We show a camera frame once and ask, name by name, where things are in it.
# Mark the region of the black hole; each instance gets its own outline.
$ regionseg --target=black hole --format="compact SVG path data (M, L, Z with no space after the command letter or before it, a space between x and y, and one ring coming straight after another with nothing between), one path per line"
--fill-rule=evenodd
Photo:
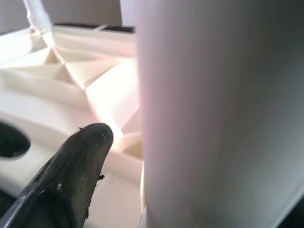
M17 128L0 121L0 157L23 155L30 148L30 140Z

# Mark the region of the white pipe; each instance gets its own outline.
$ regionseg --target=white pipe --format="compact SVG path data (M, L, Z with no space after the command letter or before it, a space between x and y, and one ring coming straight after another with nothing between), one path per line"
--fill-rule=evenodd
M52 22L43 7L42 0L23 0L27 10L27 18L30 27L45 33L51 30Z
M148 228L275 228L304 193L303 0L137 0Z

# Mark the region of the circular hole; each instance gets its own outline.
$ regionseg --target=circular hole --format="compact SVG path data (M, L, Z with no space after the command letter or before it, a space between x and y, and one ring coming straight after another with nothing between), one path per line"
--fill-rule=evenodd
M30 148L28 137L7 123L0 121L0 157L13 158L23 155Z

